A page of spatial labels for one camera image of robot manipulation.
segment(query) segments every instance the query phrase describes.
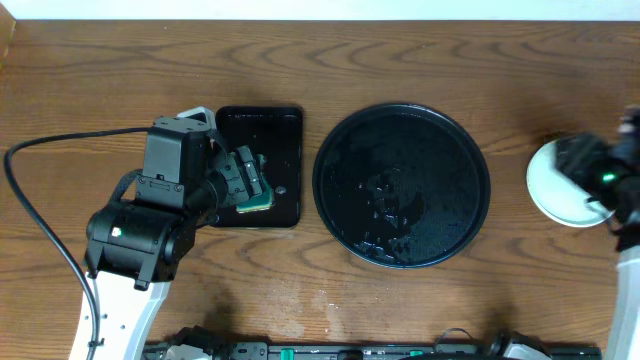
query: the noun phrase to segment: round tray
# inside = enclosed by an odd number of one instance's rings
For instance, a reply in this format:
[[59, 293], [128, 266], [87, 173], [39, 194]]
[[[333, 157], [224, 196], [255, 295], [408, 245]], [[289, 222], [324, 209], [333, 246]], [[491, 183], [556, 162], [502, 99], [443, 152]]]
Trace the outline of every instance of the round tray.
[[383, 104], [342, 121], [322, 144], [313, 196], [331, 234], [378, 265], [448, 259], [489, 208], [489, 171], [464, 129], [433, 109]]

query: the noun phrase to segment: green light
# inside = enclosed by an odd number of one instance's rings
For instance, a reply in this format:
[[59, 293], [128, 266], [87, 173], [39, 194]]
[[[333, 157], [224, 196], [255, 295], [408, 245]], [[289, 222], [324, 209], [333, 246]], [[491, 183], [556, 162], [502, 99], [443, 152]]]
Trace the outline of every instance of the green light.
[[614, 180], [615, 178], [616, 178], [616, 175], [612, 174], [612, 173], [608, 173], [608, 174], [602, 175], [602, 181], [603, 182], [610, 182], [610, 181]]

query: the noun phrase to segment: wooden table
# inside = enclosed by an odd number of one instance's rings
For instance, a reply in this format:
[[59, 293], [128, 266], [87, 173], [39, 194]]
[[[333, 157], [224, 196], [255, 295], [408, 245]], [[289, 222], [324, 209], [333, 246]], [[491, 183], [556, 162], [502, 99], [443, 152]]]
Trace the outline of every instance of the wooden table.
[[[273, 341], [432, 342], [450, 327], [499, 325], [546, 341], [606, 347], [615, 239], [556, 224], [525, 186], [545, 136], [615, 139], [640, 99], [640, 25], [534, 22], [18, 23], [0, 74], [0, 147], [131, 126], [196, 105], [298, 104], [306, 112], [303, 211], [294, 229], [199, 232], [151, 331], [183, 326]], [[492, 182], [489, 216], [459, 255], [391, 270], [351, 255], [311, 191], [319, 146], [338, 122], [388, 101], [425, 104], [462, 124]], [[144, 135], [68, 141], [15, 158], [20, 184], [80, 259], [85, 226]], [[81, 290], [0, 181], [0, 357], [64, 358]]]

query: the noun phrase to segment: black plate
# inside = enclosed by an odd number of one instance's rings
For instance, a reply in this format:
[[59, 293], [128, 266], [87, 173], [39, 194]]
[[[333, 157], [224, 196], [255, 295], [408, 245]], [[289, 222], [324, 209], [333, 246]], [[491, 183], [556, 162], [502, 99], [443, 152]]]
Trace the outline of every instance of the black plate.
[[487, 215], [490, 181], [480, 149], [435, 110], [384, 104], [341, 122], [313, 169], [325, 225], [347, 249], [398, 268], [459, 252]]
[[269, 210], [243, 214], [238, 213], [235, 206], [219, 209], [213, 226], [295, 226], [300, 220], [302, 110], [226, 106], [216, 112], [216, 124], [230, 147], [248, 145], [254, 154], [266, 157], [263, 173], [275, 191], [275, 205]]

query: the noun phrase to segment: white backdrop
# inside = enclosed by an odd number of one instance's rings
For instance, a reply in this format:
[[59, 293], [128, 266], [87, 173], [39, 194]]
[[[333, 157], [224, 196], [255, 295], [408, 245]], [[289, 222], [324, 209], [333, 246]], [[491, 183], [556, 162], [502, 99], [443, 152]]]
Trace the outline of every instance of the white backdrop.
[[640, 0], [0, 0], [16, 19], [640, 21]]

